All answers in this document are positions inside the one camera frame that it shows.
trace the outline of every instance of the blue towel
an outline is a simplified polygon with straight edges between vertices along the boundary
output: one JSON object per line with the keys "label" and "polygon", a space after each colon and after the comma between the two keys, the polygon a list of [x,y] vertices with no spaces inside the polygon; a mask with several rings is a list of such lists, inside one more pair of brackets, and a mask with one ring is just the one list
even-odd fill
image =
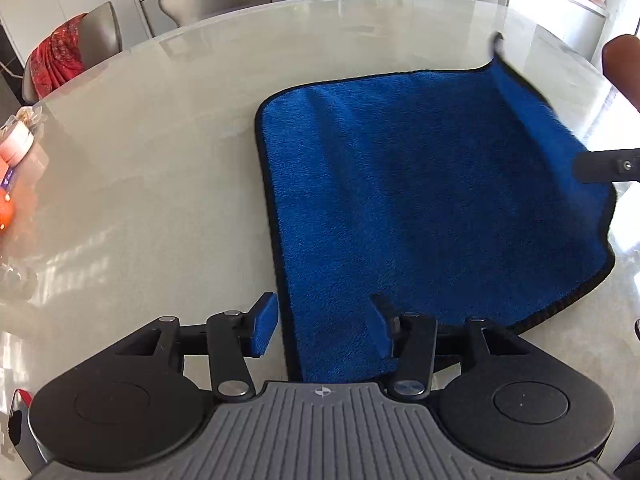
{"label": "blue towel", "polygon": [[367,331],[374,293],[522,332],[613,267],[613,187],[574,179],[583,146],[497,54],[285,90],[256,137],[291,380],[394,369]]}

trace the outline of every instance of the silver bolt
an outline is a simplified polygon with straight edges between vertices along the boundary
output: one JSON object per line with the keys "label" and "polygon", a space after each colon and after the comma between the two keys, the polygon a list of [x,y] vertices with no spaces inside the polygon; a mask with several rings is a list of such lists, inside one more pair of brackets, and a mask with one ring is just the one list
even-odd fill
{"label": "silver bolt", "polygon": [[218,386],[218,391],[227,397],[240,397],[249,392],[249,385],[244,381],[225,381]]}
{"label": "silver bolt", "polygon": [[420,381],[408,380],[398,381],[394,384],[396,394],[403,397],[415,397],[424,393],[424,384]]}

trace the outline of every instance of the gray ribbed plate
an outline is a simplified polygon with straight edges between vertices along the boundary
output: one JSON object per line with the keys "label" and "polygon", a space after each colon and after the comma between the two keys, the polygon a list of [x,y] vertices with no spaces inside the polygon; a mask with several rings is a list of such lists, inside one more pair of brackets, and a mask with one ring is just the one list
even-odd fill
{"label": "gray ribbed plate", "polygon": [[429,410],[386,398],[376,384],[269,383],[218,408],[191,444],[122,473],[51,463],[36,480],[604,480],[594,462],[527,474],[484,464],[450,443]]}

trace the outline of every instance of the red scarf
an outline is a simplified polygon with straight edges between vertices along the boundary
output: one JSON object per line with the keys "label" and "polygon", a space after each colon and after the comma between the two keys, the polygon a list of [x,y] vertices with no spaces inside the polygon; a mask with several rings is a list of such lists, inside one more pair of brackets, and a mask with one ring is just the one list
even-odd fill
{"label": "red scarf", "polygon": [[84,72],[78,50],[78,23],[84,16],[60,25],[31,53],[31,79],[39,99]]}

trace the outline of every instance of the glossy tabletop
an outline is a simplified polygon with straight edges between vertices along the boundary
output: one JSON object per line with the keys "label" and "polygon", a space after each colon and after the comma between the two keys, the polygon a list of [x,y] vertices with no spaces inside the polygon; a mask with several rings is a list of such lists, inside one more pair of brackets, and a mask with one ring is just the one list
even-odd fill
{"label": "glossy tabletop", "polygon": [[[202,323],[274,290],[254,140],[262,101],[315,81],[478,67],[496,30],[506,59],[590,149],[640,146],[638,114],[589,63],[516,12],[471,0],[240,10],[140,44],[45,99],[38,143],[49,163],[37,182],[18,168],[18,211],[4,235],[2,257],[37,284],[30,298],[0,298],[2,432],[15,388],[36,392],[156,317]],[[607,468],[640,438],[640,184],[620,193],[615,269],[527,333],[614,401]],[[258,385],[285,377],[279,335],[250,367]],[[189,359],[186,374],[207,386],[203,358]],[[27,475],[5,435],[0,478]]]}

